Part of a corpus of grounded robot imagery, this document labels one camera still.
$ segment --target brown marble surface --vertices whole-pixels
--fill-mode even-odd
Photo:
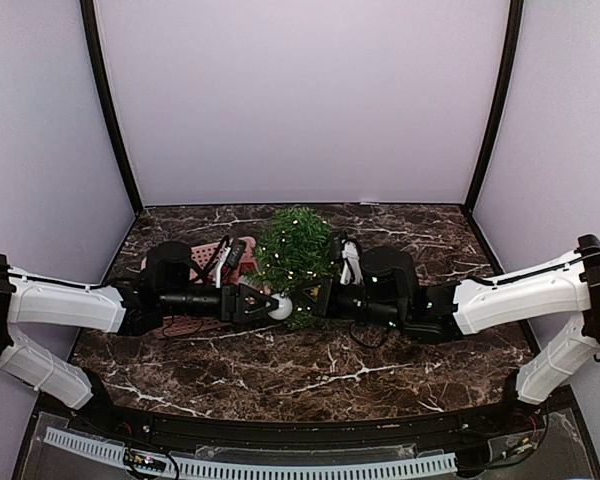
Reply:
[[[141,214],[113,275],[138,272],[165,240],[195,246],[257,238],[279,206],[158,207]],[[491,273],[459,209],[442,205],[314,205],[367,248],[391,244],[418,264],[421,283]],[[119,405],[187,416],[252,421],[346,421],[429,414],[498,401],[505,377],[531,358],[520,327],[420,346],[394,333],[359,347],[348,322],[290,333],[279,323],[213,330],[193,338],[122,338],[83,331],[73,362],[100,374]]]

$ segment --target white wall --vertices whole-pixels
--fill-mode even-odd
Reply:
[[[99,281],[133,213],[96,95],[78,0],[0,1],[0,252],[36,273]],[[68,354],[74,329],[32,336]],[[0,480],[36,396],[0,373]]]
[[[508,1],[97,5],[145,204],[464,200]]]
[[[600,238],[600,1],[525,6],[511,89],[477,220],[506,270]],[[564,317],[535,322],[541,344]],[[600,456],[600,364],[572,385]]]

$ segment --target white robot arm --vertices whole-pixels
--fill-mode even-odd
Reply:
[[[413,267],[410,256],[389,247],[359,255],[353,243],[345,243],[353,281],[341,278],[333,288],[327,282],[325,298],[316,299],[323,308],[313,311],[376,323],[379,319],[422,343],[453,341],[507,322],[573,312],[556,338],[517,374],[517,399],[536,405],[600,351],[600,242],[593,236],[579,240],[577,250],[551,262],[488,279],[415,287],[413,269],[394,282],[395,288],[407,292],[397,301],[393,294],[391,301],[383,297],[392,291],[393,283],[387,279],[395,280],[391,265],[407,272]],[[234,257],[225,251],[220,261]],[[18,324],[71,325],[141,335],[159,328],[162,318],[171,313],[215,315],[243,324],[278,310],[277,299],[246,285],[190,281],[190,262],[188,246],[168,242],[149,252],[147,267],[136,281],[84,285],[9,268],[6,257],[0,255],[0,370],[79,410],[87,408],[94,396],[93,375],[52,355],[27,338]]]

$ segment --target pink plastic basket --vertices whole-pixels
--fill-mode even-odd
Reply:
[[[241,237],[241,240],[247,242],[247,248],[240,259],[240,264],[231,275],[228,277],[229,283],[238,283],[240,275],[249,270],[257,268],[256,259],[253,257],[253,249],[256,246],[256,241],[253,237]],[[191,258],[200,266],[206,265],[209,261],[218,242],[208,245],[200,245],[199,247],[191,247]],[[145,267],[146,259],[142,260],[142,268]],[[191,271],[191,278],[195,277],[195,272]],[[165,326],[154,330],[154,334],[159,338],[180,337],[182,335],[190,335],[192,333],[204,332],[205,330],[213,330],[229,325],[229,323],[221,322],[216,318],[189,318],[189,317],[167,317],[164,320]]]

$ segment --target green tinsel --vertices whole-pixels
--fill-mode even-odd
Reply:
[[[259,270],[249,272],[250,280],[294,300],[300,285],[338,273],[339,267],[329,260],[330,234],[329,224],[309,208],[277,211],[258,238],[254,255]],[[311,325],[313,317],[294,302],[293,314],[286,322],[297,330]]]

